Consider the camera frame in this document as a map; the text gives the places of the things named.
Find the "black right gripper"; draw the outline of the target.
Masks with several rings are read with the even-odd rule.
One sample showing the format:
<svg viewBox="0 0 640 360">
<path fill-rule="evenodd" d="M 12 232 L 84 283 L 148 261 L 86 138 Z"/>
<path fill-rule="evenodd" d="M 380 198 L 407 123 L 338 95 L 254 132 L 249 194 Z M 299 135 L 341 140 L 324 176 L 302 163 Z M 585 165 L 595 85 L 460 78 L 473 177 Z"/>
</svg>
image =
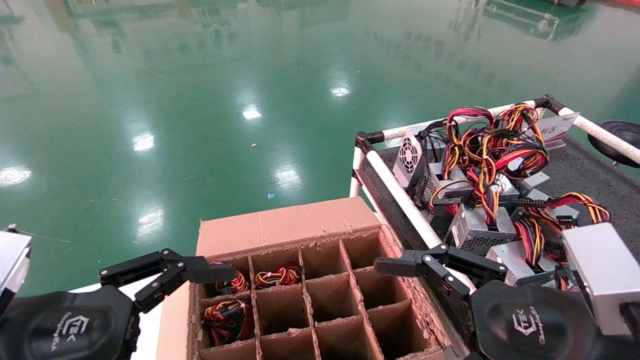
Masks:
<svg viewBox="0 0 640 360">
<path fill-rule="evenodd" d="M 621 337 L 605 333 L 592 292 L 505 284 L 508 269 L 494 260 L 440 244 L 377 257 L 378 274 L 425 278 L 468 349 L 469 360 L 619 360 Z M 451 271 L 470 278 L 472 293 Z"/>
</svg>

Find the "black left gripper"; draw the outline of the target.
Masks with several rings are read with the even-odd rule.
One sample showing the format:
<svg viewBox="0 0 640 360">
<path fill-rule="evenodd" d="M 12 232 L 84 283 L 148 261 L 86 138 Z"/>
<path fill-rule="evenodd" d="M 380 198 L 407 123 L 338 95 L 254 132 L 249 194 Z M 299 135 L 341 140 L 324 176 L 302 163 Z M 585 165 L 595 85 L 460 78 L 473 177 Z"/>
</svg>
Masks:
<svg viewBox="0 0 640 360">
<path fill-rule="evenodd" d="M 157 276 L 134 298 L 117 288 Z M 141 333 L 139 313 L 149 313 L 185 283 L 232 281 L 236 268 L 203 256 L 162 249 L 108 266 L 90 292 L 50 292 L 18 297 L 1 317 L 3 360 L 128 360 Z"/>
</svg>

